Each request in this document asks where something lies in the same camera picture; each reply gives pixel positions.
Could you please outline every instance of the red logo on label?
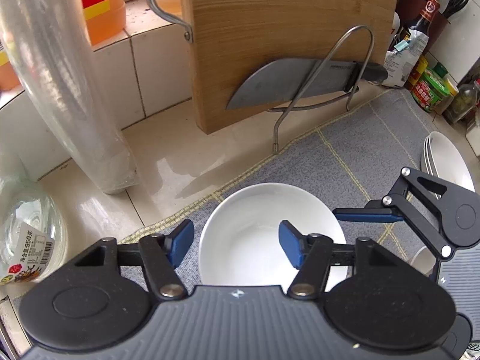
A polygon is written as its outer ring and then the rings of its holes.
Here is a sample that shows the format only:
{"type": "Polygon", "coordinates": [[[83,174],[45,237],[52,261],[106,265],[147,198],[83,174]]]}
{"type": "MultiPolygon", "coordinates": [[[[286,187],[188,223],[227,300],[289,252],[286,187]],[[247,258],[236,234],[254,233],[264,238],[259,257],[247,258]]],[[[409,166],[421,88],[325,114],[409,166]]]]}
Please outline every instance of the red logo on label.
{"type": "Polygon", "coordinates": [[[427,5],[425,6],[425,10],[428,12],[428,13],[432,13],[432,12],[435,12],[435,9],[437,9],[437,7],[435,6],[435,4],[433,2],[431,2],[430,0],[427,1],[427,5]]]}
{"type": "Polygon", "coordinates": [[[22,269],[22,264],[15,264],[8,269],[8,273],[16,274],[16,273],[19,273],[21,269],[22,269]]]}

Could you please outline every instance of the green lid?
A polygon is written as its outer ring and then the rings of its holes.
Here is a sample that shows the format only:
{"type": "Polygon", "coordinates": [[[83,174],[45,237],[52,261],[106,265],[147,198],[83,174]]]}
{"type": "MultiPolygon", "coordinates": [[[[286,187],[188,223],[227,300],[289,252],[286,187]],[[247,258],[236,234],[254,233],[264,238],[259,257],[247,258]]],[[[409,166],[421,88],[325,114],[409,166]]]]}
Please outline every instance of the green lid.
{"type": "Polygon", "coordinates": [[[429,84],[431,84],[438,92],[440,92],[441,96],[447,96],[450,94],[450,91],[448,91],[443,79],[441,79],[440,76],[432,69],[429,67],[426,68],[423,72],[423,76],[429,84]]]}
{"type": "Polygon", "coordinates": [[[437,62],[433,71],[437,73],[441,78],[445,77],[448,73],[448,70],[445,66],[443,66],[440,62],[437,62]]]}

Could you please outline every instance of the kitchen knife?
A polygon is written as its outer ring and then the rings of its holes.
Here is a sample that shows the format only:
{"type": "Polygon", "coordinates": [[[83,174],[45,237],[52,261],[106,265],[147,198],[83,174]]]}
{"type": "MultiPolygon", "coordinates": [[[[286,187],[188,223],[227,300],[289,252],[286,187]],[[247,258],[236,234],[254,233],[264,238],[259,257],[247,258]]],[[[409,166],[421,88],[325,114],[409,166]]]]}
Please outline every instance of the kitchen knife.
{"type": "MultiPolygon", "coordinates": [[[[292,100],[317,59],[283,58],[261,67],[237,89],[226,109],[292,100]]],[[[363,63],[330,61],[309,86],[303,98],[339,91],[348,92],[353,87],[363,63]]],[[[387,70],[380,64],[368,63],[362,78],[383,82],[387,70]]]]}

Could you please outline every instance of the gray ribbed panel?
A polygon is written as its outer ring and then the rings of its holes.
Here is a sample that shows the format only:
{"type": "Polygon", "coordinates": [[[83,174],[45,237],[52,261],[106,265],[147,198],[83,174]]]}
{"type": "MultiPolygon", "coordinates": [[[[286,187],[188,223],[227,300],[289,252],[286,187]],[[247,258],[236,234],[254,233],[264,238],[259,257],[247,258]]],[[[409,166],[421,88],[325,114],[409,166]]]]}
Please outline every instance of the gray ribbed panel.
{"type": "MultiPolygon", "coordinates": [[[[35,347],[27,360],[378,360],[354,349],[311,302],[287,298],[280,287],[198,287],[188,299],[162,303],[134,337],[90,354],[60,354],[35,347]]],[[[395,360],[453,359],[436,348],[395,360]]]]}
{"type": "Polygon", "coordinates": [[[457,250],[450,261],[440,264],[438,275],[438,284],[453,298],[457,312],[470,320],[472,341],[480,340],[479,264],[480,244],[471,249],[457,250]]]}

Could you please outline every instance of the brown utensil holder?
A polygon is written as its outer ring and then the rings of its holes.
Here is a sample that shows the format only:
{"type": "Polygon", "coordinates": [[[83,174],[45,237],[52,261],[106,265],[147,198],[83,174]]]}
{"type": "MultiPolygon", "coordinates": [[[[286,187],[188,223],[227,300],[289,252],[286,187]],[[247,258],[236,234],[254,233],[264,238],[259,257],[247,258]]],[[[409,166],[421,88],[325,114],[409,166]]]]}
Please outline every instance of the brown utensil holder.
{"type": "MultiPolygon", "coordinates": [[[[395,9],[400,18],[400,26],[403,26],[404,23],[416,18],[420,11],[425,7],[426,3],[426,0],[400,0],[395,9]]],[[[429,39],[428,44],[423,51],[424,54],[426,54],[435,44],[447,25],[450,25],[450,22],[440,12],[437,12],[429,28],[429,39]]]]}

